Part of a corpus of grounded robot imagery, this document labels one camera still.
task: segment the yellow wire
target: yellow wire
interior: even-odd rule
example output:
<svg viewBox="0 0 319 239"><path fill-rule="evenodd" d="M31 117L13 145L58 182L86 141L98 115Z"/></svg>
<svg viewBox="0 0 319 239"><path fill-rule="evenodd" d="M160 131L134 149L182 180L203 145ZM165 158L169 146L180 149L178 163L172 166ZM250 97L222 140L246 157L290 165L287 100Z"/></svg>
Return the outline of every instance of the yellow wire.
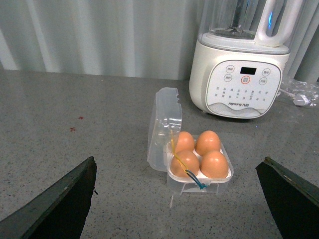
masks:
<svg viewBox="0 0 319 239"><path fill-rule="evenodd" d="M175 153L175 144L174 144L174 139L173 139L173 130L170 130L170 134L171 134L170 143L171 143L171 148L173 150L173 155L178 160L180 166L182 168L183 168L183 166L185 167L184 172L186 173L186 170L188 170L188 167L186 166L186 164L184 164L184 162L180 159L180 157Z"/></svg>

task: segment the white blender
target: white blender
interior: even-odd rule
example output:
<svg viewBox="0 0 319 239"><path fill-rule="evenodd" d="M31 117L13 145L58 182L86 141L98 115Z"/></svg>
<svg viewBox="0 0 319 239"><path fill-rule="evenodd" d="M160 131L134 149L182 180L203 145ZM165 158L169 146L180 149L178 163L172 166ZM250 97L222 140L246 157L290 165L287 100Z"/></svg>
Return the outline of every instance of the white blender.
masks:
<svg viewBox="0 0 319 239"><path fill-rule="evenodd" d="M303 0L206 0L189 91L204 112L252 119L273 104Z"/></svg>

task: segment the gray granite countertop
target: gray granite countertop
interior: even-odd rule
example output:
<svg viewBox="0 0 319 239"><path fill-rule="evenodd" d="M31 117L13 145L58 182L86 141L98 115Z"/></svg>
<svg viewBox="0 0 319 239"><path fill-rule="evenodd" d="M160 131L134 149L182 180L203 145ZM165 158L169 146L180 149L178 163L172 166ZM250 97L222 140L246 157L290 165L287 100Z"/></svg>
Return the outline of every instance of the gray granite countertop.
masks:
<svg viewBox="0 0 319 239"><path fill-rule="evenodd" d="M182 129L217 132L234 167L226 192L174 197L147 162L155 93L178 88ZM319 186L319 110L275 102L264 116L203 113L188 82L3 71L0 220L88 156L96 190L81 238L281 238L255 167L270 156Z"/></svg>

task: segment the curtain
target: curtain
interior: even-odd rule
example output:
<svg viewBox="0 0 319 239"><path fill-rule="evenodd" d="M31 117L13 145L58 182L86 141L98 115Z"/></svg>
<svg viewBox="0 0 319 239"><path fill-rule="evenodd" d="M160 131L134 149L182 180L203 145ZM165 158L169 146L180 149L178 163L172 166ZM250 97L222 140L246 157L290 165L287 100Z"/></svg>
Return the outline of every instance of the curtain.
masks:
<svg viewBox="0 0 319 239"><path fill-rule="evenodd" d="M0 1L5 69L188 80L203 0ZM284 75L319 78L319 0L305 0Z"/></svg>

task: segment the egg container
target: egg container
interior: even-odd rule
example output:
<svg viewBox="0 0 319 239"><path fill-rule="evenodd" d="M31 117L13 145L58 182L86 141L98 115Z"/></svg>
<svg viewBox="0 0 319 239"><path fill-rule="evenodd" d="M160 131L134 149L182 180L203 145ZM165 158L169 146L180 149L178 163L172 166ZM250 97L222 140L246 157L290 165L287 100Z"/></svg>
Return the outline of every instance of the egg container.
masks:
<svg viewBox="0 0 319 239"><path fill-rule="evenodd" d="M199 171L197 178L207 186L204 189L200 189L191 178L177 177L170 170L173 158L170 141L173 139L174 142L177 142L181 131L182 109L177 96L176 88L162 88L156 93L149 128L147 161L153 169L167 173L167 185L175 193L222 193L234 175L234 168L223 144L221 144L220 151L228 162L228 176L226 178L207 178ZM195 151L194 153L201 161L201 157Z"/></svg>

